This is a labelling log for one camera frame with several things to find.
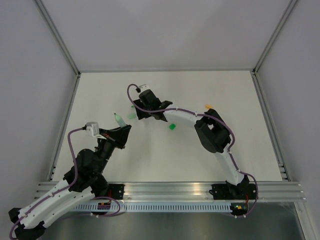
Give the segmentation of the pale green marker pen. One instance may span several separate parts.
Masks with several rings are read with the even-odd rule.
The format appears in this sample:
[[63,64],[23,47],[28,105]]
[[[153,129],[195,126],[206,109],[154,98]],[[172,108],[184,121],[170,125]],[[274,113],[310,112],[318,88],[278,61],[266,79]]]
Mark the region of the pale green marker pen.
[[118,123],[118,125],[123,128],[125,127],[127,124],[125,123],[125,121],[123,120],[123,118],[118,115],[117,113],[114,113],[114,117],[115,117],[115,121]]

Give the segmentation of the bright green marker cap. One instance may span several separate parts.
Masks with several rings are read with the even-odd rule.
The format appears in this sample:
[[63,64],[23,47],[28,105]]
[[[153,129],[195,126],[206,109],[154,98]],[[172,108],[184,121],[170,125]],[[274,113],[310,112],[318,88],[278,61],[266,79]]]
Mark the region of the bright green marker cap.
[[176,124],[172,123],[168,126],[168,128],[173,131],[176,128],[176,126]]

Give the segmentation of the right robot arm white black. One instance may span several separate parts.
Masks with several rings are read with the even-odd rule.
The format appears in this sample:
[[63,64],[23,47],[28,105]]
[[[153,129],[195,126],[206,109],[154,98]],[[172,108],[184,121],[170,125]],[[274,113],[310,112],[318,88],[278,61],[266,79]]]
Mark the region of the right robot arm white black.
[[224,170],[226,181],[212,184],[209,193],[215,200],[248,200],[255,190],[248,175],[241,173],[231,157],[234,134],[214,109],[197,114],[173,105],[171,101],[161,101],[147,85],[136,86],[138,99],[132,101],[138,119],[154,117],[171,124],[184,124],[195,130],[205,150],[215,155]]

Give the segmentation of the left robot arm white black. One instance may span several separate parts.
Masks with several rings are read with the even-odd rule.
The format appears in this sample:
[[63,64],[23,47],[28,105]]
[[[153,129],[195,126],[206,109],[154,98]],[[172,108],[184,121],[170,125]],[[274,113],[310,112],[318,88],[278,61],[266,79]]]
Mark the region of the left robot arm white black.
[[[113,129],[99,128],[96,122],[71,130],[67,141],[73,166],[47,193],[23,208],[12,208],[9,212],[13,223],[9,232],[11,240],[37,240],[56,220],[74,207],[89,200],[110,200],[120,203],[110,195],[109,184],[103,171],[115,149],[124,149],[131,131],[124,124]],[[71,135],[85,131],[97,139],[94,150],[82,149],[75,154]]]

